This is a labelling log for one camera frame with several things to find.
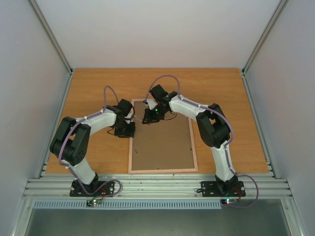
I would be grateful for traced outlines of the pink photo frame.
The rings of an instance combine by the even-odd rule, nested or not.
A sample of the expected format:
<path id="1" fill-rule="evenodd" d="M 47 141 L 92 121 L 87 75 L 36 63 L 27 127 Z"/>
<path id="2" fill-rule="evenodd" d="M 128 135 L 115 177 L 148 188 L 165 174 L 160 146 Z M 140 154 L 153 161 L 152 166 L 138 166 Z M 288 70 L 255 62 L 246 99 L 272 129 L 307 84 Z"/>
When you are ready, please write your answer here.
<path id="1" fill-rule="evenodd" d="M 135 117 L 143 118 L 143 99 L 132 99 Z M 130 174 L 174 174 L 197 172 L 192 120 L 181 114 L 167 113 L 165 120 L 153 124 L 135 122 L 129 140 Z"/>

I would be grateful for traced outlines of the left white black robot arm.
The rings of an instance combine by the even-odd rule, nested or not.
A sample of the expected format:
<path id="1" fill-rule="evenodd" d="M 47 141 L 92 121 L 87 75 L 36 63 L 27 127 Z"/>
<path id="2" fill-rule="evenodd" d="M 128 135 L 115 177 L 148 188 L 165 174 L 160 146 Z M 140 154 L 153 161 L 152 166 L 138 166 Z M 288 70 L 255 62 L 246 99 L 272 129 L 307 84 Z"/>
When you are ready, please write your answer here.
<path id="1" fill-rule="evenodd" d="M 58 158 L 75 177 L 72 187 L 75 191 L 93 196 L 106 184 L 98 181 L 86 159 L 90 136 L 104 128 L 114 130 L 118 138 L 133 138 L 135 110 L 127 100 L 121 99 L 117 105 L 105 106 L 100 111 L 83 118 L 64 117 L 50 144 L 50 152 Z"/>

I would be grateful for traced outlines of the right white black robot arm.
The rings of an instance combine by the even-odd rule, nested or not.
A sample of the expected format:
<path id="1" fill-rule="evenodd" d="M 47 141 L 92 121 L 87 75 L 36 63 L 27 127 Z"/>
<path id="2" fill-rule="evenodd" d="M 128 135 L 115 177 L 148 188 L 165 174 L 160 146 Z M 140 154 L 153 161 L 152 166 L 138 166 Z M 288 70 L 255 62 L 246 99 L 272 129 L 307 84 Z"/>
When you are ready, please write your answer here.
<path id="1" fill-rule="evenodd" d="M 166 113 L 179 113 L 197 123 L 203 143 L 211 149 L 216 165 L 216 186 L 220 195 L 230 194 L 238 181 L 232 166 L 229 143 L 231 125 L 218 104 L 201 105 L 189 100 L 176 91 L 166 92 L 161 85 L 151 87 L 149 94 L 153 100 L 144 100 L 147 106 L 142 119 L 143 124 L 164 120 Z"/>

